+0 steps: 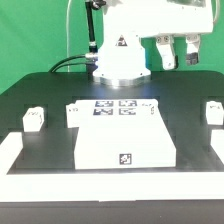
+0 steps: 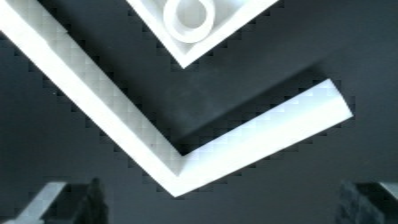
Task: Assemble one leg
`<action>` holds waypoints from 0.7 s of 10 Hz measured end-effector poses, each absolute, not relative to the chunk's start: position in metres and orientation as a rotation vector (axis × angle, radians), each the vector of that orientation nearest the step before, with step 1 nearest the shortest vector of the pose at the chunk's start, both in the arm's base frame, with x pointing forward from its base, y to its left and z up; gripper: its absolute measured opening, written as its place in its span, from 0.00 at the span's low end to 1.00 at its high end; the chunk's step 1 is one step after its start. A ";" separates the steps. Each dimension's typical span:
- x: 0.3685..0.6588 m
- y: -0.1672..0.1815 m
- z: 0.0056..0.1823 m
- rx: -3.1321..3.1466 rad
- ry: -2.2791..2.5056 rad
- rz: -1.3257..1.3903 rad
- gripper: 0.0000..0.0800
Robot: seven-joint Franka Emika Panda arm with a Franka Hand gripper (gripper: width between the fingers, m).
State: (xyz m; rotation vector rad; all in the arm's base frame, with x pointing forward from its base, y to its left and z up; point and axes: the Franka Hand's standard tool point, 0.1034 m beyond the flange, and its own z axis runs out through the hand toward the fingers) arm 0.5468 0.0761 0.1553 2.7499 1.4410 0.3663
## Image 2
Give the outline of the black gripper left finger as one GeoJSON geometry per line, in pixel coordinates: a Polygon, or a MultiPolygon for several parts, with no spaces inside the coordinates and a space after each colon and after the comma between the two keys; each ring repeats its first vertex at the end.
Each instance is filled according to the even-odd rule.
{"type": "Polygon", "coordinates": [[[109,224],[100,179],[87,184],[48,182],[13,224],[109,224]]]}

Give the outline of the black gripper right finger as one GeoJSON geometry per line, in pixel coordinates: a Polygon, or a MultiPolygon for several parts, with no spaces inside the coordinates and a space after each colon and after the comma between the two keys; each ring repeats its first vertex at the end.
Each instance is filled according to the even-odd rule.
{"type": "Polygon", "coordinates": [[[336,224],[398,224],[398,182],[343,182],[336,224]]]}

